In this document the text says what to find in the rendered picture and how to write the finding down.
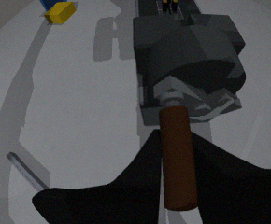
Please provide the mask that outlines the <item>blue block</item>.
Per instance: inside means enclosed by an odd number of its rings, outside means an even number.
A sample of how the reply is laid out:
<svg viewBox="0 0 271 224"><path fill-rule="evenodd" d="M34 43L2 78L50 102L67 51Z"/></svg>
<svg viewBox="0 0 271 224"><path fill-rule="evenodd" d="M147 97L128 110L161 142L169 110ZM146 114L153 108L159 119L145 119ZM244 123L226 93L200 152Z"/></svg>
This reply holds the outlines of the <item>blue block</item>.
<svg viewBox="0 0 271 224"><path fill-rule="evenodd" d="M42 7L45 8L46 11L49 11L51 7L53 7L54 4L56 3L62 3L62 1L64 1L64 3L67 3L67 0L39 0L41 1L41 5Z"/></svg>

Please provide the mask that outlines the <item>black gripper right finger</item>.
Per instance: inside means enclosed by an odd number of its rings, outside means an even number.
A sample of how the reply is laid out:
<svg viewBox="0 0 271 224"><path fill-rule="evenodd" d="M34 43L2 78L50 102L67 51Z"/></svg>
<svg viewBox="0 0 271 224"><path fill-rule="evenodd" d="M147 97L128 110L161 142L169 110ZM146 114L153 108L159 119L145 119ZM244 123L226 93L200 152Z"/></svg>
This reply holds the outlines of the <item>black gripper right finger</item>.
<svg viewBox="0 0 271 224"><path fill-rule="evenodd" d="M271 213L271 169L240 160L191 134L203 224L262 224Z"/></svg>

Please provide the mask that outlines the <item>yellow cube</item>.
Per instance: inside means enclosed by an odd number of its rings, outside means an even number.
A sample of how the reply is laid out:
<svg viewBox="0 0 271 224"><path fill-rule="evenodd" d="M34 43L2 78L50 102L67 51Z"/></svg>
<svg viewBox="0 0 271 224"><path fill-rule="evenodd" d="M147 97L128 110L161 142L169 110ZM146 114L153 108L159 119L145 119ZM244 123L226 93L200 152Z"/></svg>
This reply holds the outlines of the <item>yellow cube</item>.
<svg viewBox="0 0 271 224"><path fill-rule="evenodd" d="M75 11L76 8L72 1L67 1L67 3L62 1L62 3L54 4L43 16L49 23L64 23L69 19L69 16L75 14Z"/></svg>

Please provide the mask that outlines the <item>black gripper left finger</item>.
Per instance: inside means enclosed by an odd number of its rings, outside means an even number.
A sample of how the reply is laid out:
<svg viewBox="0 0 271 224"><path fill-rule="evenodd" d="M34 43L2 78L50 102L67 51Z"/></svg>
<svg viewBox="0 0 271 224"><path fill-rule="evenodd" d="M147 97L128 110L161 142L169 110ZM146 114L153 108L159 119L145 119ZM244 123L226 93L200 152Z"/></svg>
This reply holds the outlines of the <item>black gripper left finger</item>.
<svg viewBox="0 0 271 224"><path fill-rule="evenodd" d="M153 130L112 183L45 189L32 204L49 224L158 224L161 168L161 131Z"/></svg>

